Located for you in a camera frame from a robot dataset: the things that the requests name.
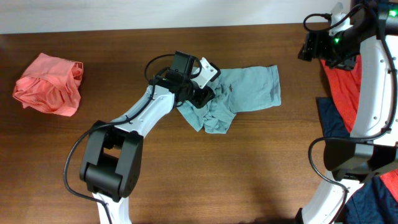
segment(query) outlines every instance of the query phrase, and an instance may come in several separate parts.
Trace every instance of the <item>folded garment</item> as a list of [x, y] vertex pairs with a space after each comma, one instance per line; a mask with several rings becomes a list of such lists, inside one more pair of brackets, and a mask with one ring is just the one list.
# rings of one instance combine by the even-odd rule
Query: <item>folded garment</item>
[[41, 53], [16, 82], [12, 96], [43, 113], [72, 116], [79, 107], [83, 64]]
[[215, 97], [198, 109], [186, 102], [178, 107], [196, 130], [205, 127], [210, 134], [226, 134], [236, 113], [279, 106], [280, 86], [276, 65], [221, 69], [221, 75], [208, 86]]

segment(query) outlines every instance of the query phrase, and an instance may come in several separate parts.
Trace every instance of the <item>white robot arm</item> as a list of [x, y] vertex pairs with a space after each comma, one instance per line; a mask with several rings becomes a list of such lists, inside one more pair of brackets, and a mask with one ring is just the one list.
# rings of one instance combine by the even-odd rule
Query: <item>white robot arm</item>
[[[97, 121], [76, 142], [65, 164], [66, 188], [76, 196], [97, 202], [102, 224], [131, 223], [128, 197], [139, 178], [143, 140], [159, 119], [178, 103], [189, 101], [201, 108], [215, 96], [206, 85], [221, 74], [214, 64], [205, 58], [199, 60], [182, 52], [163, 56], [174, 56], [172, 66], [164, 68], [154, 79], [149, 80], [150, 85], [144, 96], [119, 118], [110, 123]], [[192, 73], [195, 62], [199, 68]], [[66, 178], [70, 157], [88, 134], [80, 179], [86, 182], [93, 198], [72, 190]], [[120, 148], [119, 158], [106, 153], [106, 149], [113, 147]]]
[[[331, 67], [349, 70], [354, 67], [354, 56], [361, 54], [361, 94], [351, 138], [322, 139], [326, 141], [326, 178], [346, 190], [323, 179], [309, 204], [298, 211], [296, 223], [333, 223], [363, 183], [398, 169], [398, 5], [372, 2], [355, 6], [348, 16], [341, 11], [340, 3], [332, 15], [326, 14], [331, 18], [331, 29], [310, 30], [299, 58], [321, 58]], [[353, 25], [349, 22], [351, 16], [355, 17]]]

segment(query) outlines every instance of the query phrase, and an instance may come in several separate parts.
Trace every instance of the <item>black cable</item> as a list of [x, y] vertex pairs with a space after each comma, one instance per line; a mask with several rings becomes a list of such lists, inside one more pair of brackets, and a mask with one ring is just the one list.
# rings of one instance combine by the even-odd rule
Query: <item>black cable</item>
[[150, 60], [150, 61], [148, 62], [148, 64], [145, 66], [145, 70], [144, 70], [144, 77], [145, 77], [145, 79], [149, 82], [149, 79], [148, 79], [148, 77], [147, 77], [147, 70], [148, 70], [148, 67], [151, 65], [152, 62], [154, 62], [154, 61], [156, 61], [157, 59], [162, 58], [162, 57], [171, 57], [171, 56], [174, 56], [174, 54], [165, 54], [165, 55], [161, 55], [161, 56], [158, 56], [158, 57], [153, 58], [152, 60]]
[[320, 141], [340, 140], [340, 141], [349, 141], [349, 142], [356, 142], [356, 143], [366, 143], [366, 141], [375, 140], [377, 138], [380, 138], [380, 137], [384, 136], [386, 133], [388, 133], [391, 130], [392, 124], [394, 122], [395, 114], [397, 112], [397, 101], [398, 101], [397, 70], [396, 70], [396, 67], [395, 67], [395, 64], [394, 64], [394, 59], [392, 58], [391, 52], [390, 52], [390, 50], [389, 50], [389, 48], [387, 46], [386, 35], [378, 27], [377, 16], [376, 16], [375, 12], [372, 9], [368, 8], [367, 6], [365, 6], [363, 4], [356, 5], [352, 10], [350, 10], [350, 12], [344, 18], [342, 18], [342, 20], [340, 20], [335, 25], [333, 25], [333, 26], [331, 26], [331, 27], [329, 27], [327, 29], [323, 29], [323, 30], [310, 30], [310, 29], [308, 29], [308, 27], [306, 26], [305, 23], [306, 23], [307, 19], [309, 19], [311, 17], [311, 15], [307, 16], [305, 18], [305, 20], [303, 21], [304, 28], [306, 30], [308, 30], [308, 31], [315, 31], [315, 32], [328, 31], [328, 30], [330, 30], [332, 28], [335, 28], [336, 26], [340, 25], [344, 20], [349, 18], [349, 16], [352, 16], [353, 14], [355, 14], [361, 7], [363, 7], [365, 10], [367, 10], [372, 15], [373, 19], [375, 20], [377, 34], [378, 34], [378, 36], [379, 36], [379, 38], [381, 40], [383, 49], [384, 49], [384, 51], [386, 53], [389, 65], [391, 67], [391, 75], [392, 75], [392, 108], [391, 108], [391, 115], [390, 115], [388, 123], [386, 124], [386, 127], [383, 128], [379, 134], [376, 134], [374, 136], [363, 137], [363, 138], [322, 137], [322, 138], [318, 138], [318, 139], [314, 140], [311, 143], [311, 145], [308, 147], [308, 160], [310, 161], [310, 165], [311, 165], [312, 169], [315, 171], [315, 173], [317, 173], [323, 180], [325, 180], [325, 181], [327, 181], [327, 182], [329, 182], [331, 184], [340, 186], [343, 189], [343, 191], [344, 191], [343, 201], [342, 201], [342, 203], [340, 205], [340, 208], [338, 209], [336, 215], [332, 218], [330, 223], [333, 223], [338, 218], [338, 216], [340, 215], [341, 211], [344, 209], [344, 205], [345, 205], [346, 199], [348, 197], [348, 189], [343, 184], [325, 177], [317, 169], [317, 167], [315, 166], [315, 164], [313, 163], [313, 160], [312, 160], [312, 149], [313, 149], [314, 145], [316, 145], [316, 143], [318, 143]]
[[124, 120], [124, 121], [111, 122], [111, 123], [108, 123], [108, 124], [103, 124], [103, 125], [101, 125], [101, 126], [97, 126], [97, 127], [94, 127], [94, 128], [90, 128], [90, 129], [87, 130], [85, 133], [83, 133], [83, 134], [77, 139], [77, 141], [75, 142], [75, 144], [73, 145], [73, 147], [72, 147], [72, 149], [70, 150], [69, 155], [68, 155], [68, 157], [67, 157], [67, 161], [65, 162], [65, 167], [63, 168], [63, 183], [65, 184], [65, 187], [67, 188], [67, 190], [68, 190], [71, 194], [73, 194], [73, 195], [75, 195], [75, 196], [77, 196], [77, 197], [81, 197], [81, 198], [83, 198], [83, 199], [91, 200], [91, 201], [93, 201], [93, 202], [97, 202], [97, 203], [102, 204], [102, 206], [103, 206], [104, 209], [105, 209], [106, 216], [107, 216], [107, 218], [108, 218], [109, 224], [112, 224], [112, 219], [111, 219], [111, 215], [110, 215], [110, 213], [109, 213], [109, 209], [108, 209], [108, 207], [107, 207], [107, 203], [106, 203], [106, 202], [104, 202], [104, 201], [102, 201], [102, 200], [99, 200], [99, 199], [96, 199], [96, 198], [93, 198], [93, 197], [90, 197], [90, 196], [87, 196], [87, 195], [83, 195], [83, 194], [78, 193], [78, 192], [76, 192], [76, 191], [74, 191], [73, 189], [70, 188], [69, 183], [68, 183], [68, 177], [67, 177], [70, 159], [71, 159], [73, 153], [75, 152], [77, 146], [81, 143], [81, 141], [82, 141], [87, 135], [89, 135], [89, 134], [91, 134], [91, 133], [93, 133], [94, 131], [97, 131], [97, 130], [99, 130], [99, 129], [108, 128], [108, 127], [112, 127], [112, 126], [115, 126], [115, 125], [120, 125], [120, 124], [128, 123], [128, 122], [132, 121], [134, 118], [136, 118], [136, 117], [137, 117], [139, 114], [141, 114], [141, 113], [144, 111], [144, 109], [149, 105], [150, 101], [153, 99], [154, 93], [155, 93], [155, 83], [153, 84], [152, 93], [150, 94], [150, 97], [148, 98], [147, 102], [144, 104], [144, 106], [143, 106], [135, 115], [131, 116], [130, 118], [127, 118], [127, 119]]
[[320, 17], [326, 18], [326, 16], [327, 16], [328, 14], [314, 13], [314, 14], [308, 15], [308, 16], [304, 19], [304, 21], [303, 21], [304, 29], [305, 29], [306, 31], [309, 31], [309, 32], [324, 32], [324, 31], [329, 31], [329, 30], [331, 30], [331, 29], [333, 29], [333, 28], [338, 27], [340, 24], [342, 24], [342, 23], [343, 23], [346, 19], [348, 19], [350, 16], [353, 16], [354, 14], [356, 14], [356, 13], [361, 9], [361, 7], [364, 7], [364, 5], [363, 5], [363, 4], [358, 4], [358, 5], [354, 6], [354, 7], [350, 10], [350, 12], [347, 13], [347, 15], [346, 15], [345, 17], [343, 17], [340, 21], [338, 21], [336, 24], [334, 24], [333, 26], [330, 26], [330, 27], [328, 27], [328, 28], [326, 28], [326, 29], [321, 29], [321, 30], [312, 30], [312, 29], [308, 28], [308, 27], [307, 27], [307, 20], [308, 20], [309, 18], [315, 17], [315, 16], [320, 16]]

